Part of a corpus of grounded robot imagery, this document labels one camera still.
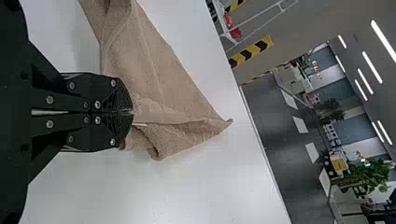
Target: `gray floor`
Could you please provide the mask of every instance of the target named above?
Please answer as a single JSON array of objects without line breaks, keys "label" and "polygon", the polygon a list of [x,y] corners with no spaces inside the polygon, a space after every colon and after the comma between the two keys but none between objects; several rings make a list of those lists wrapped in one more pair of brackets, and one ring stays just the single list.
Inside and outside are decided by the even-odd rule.
[{"label": "gray floor", "polygon": [[[245,85],[243,91],[292,223],[333,224],[318,180],[321,162],[313,164],[305,149],[311,142],[318,151],[326,149],[308,108],[298,101],[298,110],[288,106],[271,75]],[[292,116],[303,119],[309,133],[299,133]]]}]

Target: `towel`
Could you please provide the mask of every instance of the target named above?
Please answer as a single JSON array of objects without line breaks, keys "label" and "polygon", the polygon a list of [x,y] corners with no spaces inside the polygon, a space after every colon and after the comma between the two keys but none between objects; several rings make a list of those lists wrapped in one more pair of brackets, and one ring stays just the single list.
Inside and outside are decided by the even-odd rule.
[{"label": "towel", "polygon": [[203,143],[222,119],[135,0],[79,0],[100,43],[102,73],[119,77],[134,103],[124,149],[156,161]]}]

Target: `desk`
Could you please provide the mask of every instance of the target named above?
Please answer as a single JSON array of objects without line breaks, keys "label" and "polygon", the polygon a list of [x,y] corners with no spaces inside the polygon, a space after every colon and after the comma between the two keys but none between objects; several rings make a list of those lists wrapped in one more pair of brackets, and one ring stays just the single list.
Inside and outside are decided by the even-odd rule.
[{"label": "desk", "polygon": [[[61,153],[31,183],[21,223],[290,223],[205,1],[140,2],[208,101],[234,124],[162,162],[117,149]],[[76,0],[21,3],[32,42],[55,67],[97,72],[98,45]]]}]

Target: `potted plant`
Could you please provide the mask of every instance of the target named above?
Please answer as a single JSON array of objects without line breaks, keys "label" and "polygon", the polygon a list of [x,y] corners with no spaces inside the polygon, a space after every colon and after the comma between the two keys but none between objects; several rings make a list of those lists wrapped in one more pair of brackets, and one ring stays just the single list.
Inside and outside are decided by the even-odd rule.
[{"label": "potted plant", "polygon": [[380,192],[388,191],[389,167],[382,160],[349,165],[349,170],[350,175],[332,181],[332,185],[338,186],[343,192],[354,187],[364,187],[367,189],[367,194],[373,192],[375,188]]},{"label": "potted plant", "polygon": [[322,124],[330,124],[332,120],[344,120],[344,111],[335,98],[326,100],[323,104],[314,107]]}]

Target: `fluorescent light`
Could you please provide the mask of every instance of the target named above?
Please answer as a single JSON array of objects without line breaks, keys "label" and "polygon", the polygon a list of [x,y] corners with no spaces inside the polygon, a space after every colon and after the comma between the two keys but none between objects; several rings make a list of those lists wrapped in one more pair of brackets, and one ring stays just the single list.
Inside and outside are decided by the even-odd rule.
[{"label": "fluorescent light", "polygon": [[376,132],[376,135],[378,135],[378,137],[379,137],[379,140],[381,140],[381,142],[384,142],[384,138],[382,137],[382,134],[379,132],[379,130],[376,128],[376,125],[375,125],[374,122],[372,122],[372,125],[374,127],[375,132]]},{"label": "fluorescent light", "polygon": [[385,130],[384,126],[382,126],[381,121],[378,120],[377,123],[379,125],[379,128],[382,130],[382,133],[384,133],[385,138],[387,138],[388,143],[392,146],[393,145],[392,140],[390,140],[389,135],[388,135],[387,131]]},{"label": "fluorescent light", "polygon": [[364,76],[364,74],[361,72],[361,70],[358,68],[358,73],[361,76],[361,79],[363,80],[364,85],[366,85],[367,90],[370,92],[370,94],[374,94],[373,89],[371,89],[370,84],[367,82],[366,77]]},{"label": "fluorescent light", "polygon": [[390,57],[392,57],[393,61],[396,62],[396,52],[393,49],[392,45],[388,42],[387,38],[384,36],[384,33],[382,33],[381,29],[379,29],[379,26],[376,24],[374,20],[372,20],[371,25],[376,35],[378,35],[378,38],[381,40],[382,44],[384,45],[385,49],[387,49],[388,53],[390,54]]},{"label": "fluorescent light", "polygon": [[355,79],[355,83],[356,83],[356,86],[358,86],[358,89],[359,89],[359,91],[361,92],[361,96],[363,96],[363,99],[364,99],[365,101],[369,101],[369,99],[367,99],[367,96],[366,96],[366,94],[364,93],[363,89],[361,88],[361,84],[359,84],[359,81]]},{"label": "fluorescent light", "polygon": [[347,45],[346,45],[346,42],[344,41],[343,37],[339,35],[339,36],[338,36],[338,39],[340,39],[341,44],[343,44],[344,49],[346,49],[346,48],[347,48]]},{"label": "fluorescent light", "polygon": [[376,80],[378,80],[379,84],[382,84],[384,81],[382,80],[381,76],[378,74],[378,72],[376,71],[373,63],[371,62],[369,56],[367,55],[367,53],[364,51],[361,53],[363,55],[364,60],[366,60],[366,62],[369,64],[371,70],[373,71]]},{"label": "fluorescent light", "polygon": [[344,66],[343,66],[343,64],[341,63],[341,61],[340,61],[340,59],[338,58],[338,56],[337,55],[335,55],[335,59],[337,60],[337,62],[340,64],[340,66],[341,66],[341,69],[343,70],[343,72],[345,73],[346,72],[346,69],[344,68]]}]

